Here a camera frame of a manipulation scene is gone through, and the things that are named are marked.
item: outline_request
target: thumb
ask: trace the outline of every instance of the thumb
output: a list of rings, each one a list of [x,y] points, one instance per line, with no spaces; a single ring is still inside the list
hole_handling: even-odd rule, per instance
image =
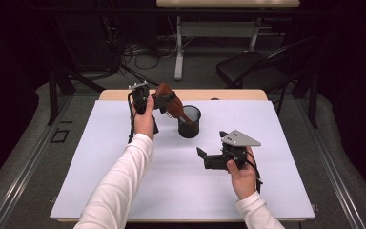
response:
[[[233,160],[229,160],[227,162],[228,171],[230,171],[233,179],[240,178],[239,169],[236,166],[236,163]]]
[[[145,110],[145,113],[152,114],[153,108],[155,106],[155,101],[153,100],[153,97],[150,95],[147,99],[147,110]]]

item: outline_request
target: person's left hand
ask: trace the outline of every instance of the person's left hand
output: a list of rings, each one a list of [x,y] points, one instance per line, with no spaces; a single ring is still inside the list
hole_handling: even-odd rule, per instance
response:
[[[134,114],[134,132],[136,134],[143,134],[153,140],[153,107],[154,100],[150,95],[147,98],[147,109],[143,115],[140,115],[136,112],[134,106],[132,106],[132,113]]]

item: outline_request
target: black cup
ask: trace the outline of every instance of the black cup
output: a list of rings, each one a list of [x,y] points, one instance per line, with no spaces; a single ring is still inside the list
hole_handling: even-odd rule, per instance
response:
[[[178,131],[181,136],[185,138],[193,138],[200,132],[200,117],[201,112],[192,105],[183,107],[184,114],[189,120],[183,117],[179,117],[178,120]]]

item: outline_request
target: hand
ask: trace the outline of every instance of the hand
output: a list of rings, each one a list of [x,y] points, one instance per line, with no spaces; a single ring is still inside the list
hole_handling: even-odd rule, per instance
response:
[[[153,140],[153,107],[154,100],[152,96],[148,96],[147,109],[143,115],[136,112],[134,106],[132,106],[132,113],[134,114],[134,132],[136,134],[144,134]]]
[[[254,154],[251,147],[247,146],[246,150],[250,154]],[[249,154],[247,158],[254,164],[254,159]],[[239,199],[247,198],[256,191],[256,172],[251,165],[246,164],[243,169],[239,170],[234,161],[229,160],[227,167],[232,177],[234,191]]]

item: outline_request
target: forearm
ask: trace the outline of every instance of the forearm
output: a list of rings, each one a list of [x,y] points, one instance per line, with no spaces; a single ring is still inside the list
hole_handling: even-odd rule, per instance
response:
[[[266,201],[258,192],[239,200],[236,208],[242,215],[249,229],[284,228],[266,206]]]
[[[124,228],[152,157],[151,140],[145,135],[135,135],[97,185],[75,228]]]

